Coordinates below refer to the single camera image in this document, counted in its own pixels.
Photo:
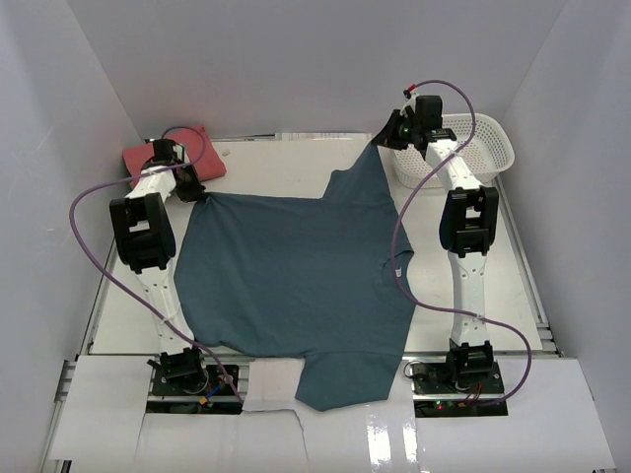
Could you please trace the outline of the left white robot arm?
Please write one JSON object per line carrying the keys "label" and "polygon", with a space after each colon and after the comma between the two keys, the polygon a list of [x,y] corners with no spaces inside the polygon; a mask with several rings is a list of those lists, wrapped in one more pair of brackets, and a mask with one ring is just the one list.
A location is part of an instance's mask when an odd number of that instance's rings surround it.
{"label": "left white robot arm", "polygon": [[176,240],[166,209],[175,195],[184,203],[205,199],[205,190],[184,147],[162,138],[150,143],[152,155],[142,165],[133,189],[109,203],[118,256],[141,284],[154,317],[160,359],[150,365],[166,383],[188,393],[205,389],[208,369],[201,364],[200,350],[192,345],[175,287]]}

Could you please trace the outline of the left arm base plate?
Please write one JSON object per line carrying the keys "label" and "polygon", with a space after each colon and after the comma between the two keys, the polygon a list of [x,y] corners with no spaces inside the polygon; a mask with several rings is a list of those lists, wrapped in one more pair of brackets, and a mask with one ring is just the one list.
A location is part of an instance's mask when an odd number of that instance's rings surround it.
{"label": "left arm base plate", "polygon": [[240,367],[226,365],[224,375],[216,365],[206,365],[205,374],[167,378],[154,370],[146,403],[148,414],[240,415],[242,403],[228,379],[239,386]]}

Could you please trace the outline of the blue t shirt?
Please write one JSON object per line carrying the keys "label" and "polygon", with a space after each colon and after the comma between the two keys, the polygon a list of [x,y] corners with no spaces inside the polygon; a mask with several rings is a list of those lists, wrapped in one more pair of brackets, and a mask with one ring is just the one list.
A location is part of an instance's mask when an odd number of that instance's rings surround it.
{"label": "blue t shirt", "polygon": [[319,198],[209,193],[175,268],[185,321],[205,346],[302,360],[295,396],[319,412],[385,400],[414,312],[397,218],[374,146]]}

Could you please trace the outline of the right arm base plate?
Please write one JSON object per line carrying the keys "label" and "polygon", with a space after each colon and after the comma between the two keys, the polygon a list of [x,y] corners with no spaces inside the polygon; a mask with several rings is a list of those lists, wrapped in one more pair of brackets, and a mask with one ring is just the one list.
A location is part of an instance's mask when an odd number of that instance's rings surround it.
{"label": "right arm base plate", "polygon": [[440,362],[411,361],[403,368],[411,380],[417,418],[505,417],[505,388],[489,342],[451,345]]}

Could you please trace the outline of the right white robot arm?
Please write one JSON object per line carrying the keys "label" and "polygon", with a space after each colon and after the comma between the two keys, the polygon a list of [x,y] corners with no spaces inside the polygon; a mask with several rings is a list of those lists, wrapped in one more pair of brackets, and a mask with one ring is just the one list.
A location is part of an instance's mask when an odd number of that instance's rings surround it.
{"label": "right white robot arm", "polygon": [[489,375],[494,363],[483,321],[484,271],[496,235],[499,194],[484,186],[460,155],[455,133],[443,126],[442,99],[404,95],[404,107],[392,112],[374,143],[397,151],[414,147],[447,191],[439,240],[452,268],[456,312],[446,361],[424,376],[465,393]]}

